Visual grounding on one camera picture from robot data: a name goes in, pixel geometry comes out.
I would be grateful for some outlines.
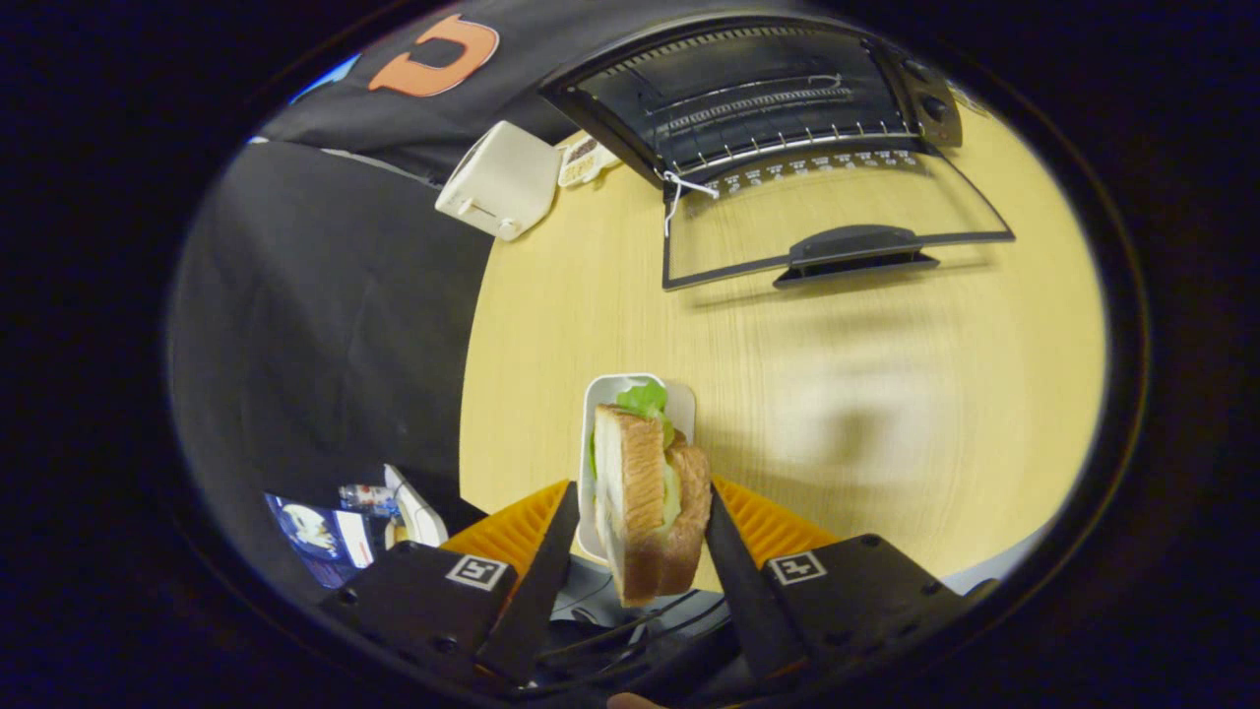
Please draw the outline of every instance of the orange logo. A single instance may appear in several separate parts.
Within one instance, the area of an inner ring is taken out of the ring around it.
[[[472,72],[490,60],[494,50],[499,48],[499,33],[485,25],[461,20],[460,16],[451,15],[416,38],[416,44],[423,44],[430,39],[446,39],[461,44],[464,53],[460,54],[459,59],[442,68],[436,68],[412,62],[411,54],[398,54],[382,67],[377,76],[372,77],[368,88],[370,91],[382,87],[392,88],[420,97],[437,96],[455,88],[472,76]]]

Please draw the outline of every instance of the black cloth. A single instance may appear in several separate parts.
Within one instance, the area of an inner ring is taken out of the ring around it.
[[[459,419],[491,237],[437,213],[425,183],[445,181],[499,120],[552,141],[571,133],[536,93],[559,64],[663,20],[728,8],[455,4],[367,48],[345,78],[278,112],[260,130],[270,142],[228,166],[193,222],[173,287],[170,390],[209,513],[272,586],[304,601],[326,593],[280,534],[265,491],[336,506],[338,486],[378,482],[391,463],[449,528],[479,514],[457,497]],[[415,44],[452,14],[499,33],[484,65],[432,97],[368,91],[403,52],[433,65],[454,59],[450,43]]]
[[[170,387],[192,472],[255,568],[314,601],[263,502],[336,506],[382,463],[457,481],[459,406],[491,237],[415,180],[251,145],[208,196],[173,293]]]

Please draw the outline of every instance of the wooden table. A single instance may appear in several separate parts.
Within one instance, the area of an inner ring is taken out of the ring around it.
[[[946,154],[1018,241],[932,248],[941,266],[920,273],[779,291],[761,272],[665,292],[659,190],[624,165],[561,190],[490,252],[464,382],[464,497],[493,513],[576,479],[586,385],[646,372],[692,388],[716,474],[840,538],[878,533],[936,576],[1043,525],[1094,433],[1102,301],[1051,176],[999,121],[961,112],[965,144]],[[883,223],[905,218],[883,204]],[[816,208],[785,203],[771,223]],[[697,587],[719,589],[707,550]]]

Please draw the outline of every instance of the white food tray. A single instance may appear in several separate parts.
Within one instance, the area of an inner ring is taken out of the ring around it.
[[[582,440],[578,456],[577,509],[581,519],[577,523],[577,545],[597,562],[605,562],[604,545],[595,531],[595,477],[591,475],[591,432],[595,431],[595,408],[600,404],[616,404],[617,395],[629,389],[643,387],[649,382],[665,388],[669,402],[665,404],[665,417],[674,424],[674,431],[683,432],[688,443],[696,443],[696,395],[687,385],[663,380],[649,374],[605,375],[596,378],[586,388],[586,400],[582,403]]]

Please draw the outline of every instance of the white toaster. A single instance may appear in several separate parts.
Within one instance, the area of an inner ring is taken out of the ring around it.
[[[512,241],[551,210],[559,161],[558,150],[499,121],[464,155],[435,207]]]

